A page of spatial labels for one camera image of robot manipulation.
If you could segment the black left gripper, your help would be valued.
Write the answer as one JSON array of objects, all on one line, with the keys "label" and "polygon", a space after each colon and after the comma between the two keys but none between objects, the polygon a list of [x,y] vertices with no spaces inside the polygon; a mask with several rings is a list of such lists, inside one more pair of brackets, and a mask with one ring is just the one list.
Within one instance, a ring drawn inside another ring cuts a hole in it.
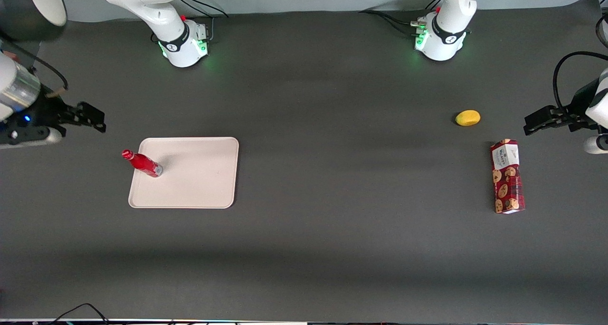
[{"label": "black left gripper", "polygon": [[571,103],[568,105],[568,112],[570,114],[564,112],[561,108],[555,108],[555,106],[548,105],[524,117],[525,136],[530,136],[539,130],[560,128],[563,126],[568,126],[570,132],[577,132],[581,129],[599,132],[600,129],[597,122],[591,120],[591,118],[586,115],[586,110],[595,97],[598,86],[599,78],[596,78],[584,87],[578,89],[573,96]]}]

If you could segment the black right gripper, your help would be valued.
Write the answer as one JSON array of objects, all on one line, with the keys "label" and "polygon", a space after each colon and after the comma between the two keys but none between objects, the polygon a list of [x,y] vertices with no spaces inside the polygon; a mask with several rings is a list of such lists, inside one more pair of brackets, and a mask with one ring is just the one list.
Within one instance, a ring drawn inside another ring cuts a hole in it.
[{"label": "black right gripper", "polygon": [[1,122],[1,132],[11,126],[44,126],[65,133],[62,124],[90,126],[98,132],[106,132],[105,113],[87,102],[79,102],[77,108],[66,108],[60,97],[39,97],[28,108],[14,112]]}]

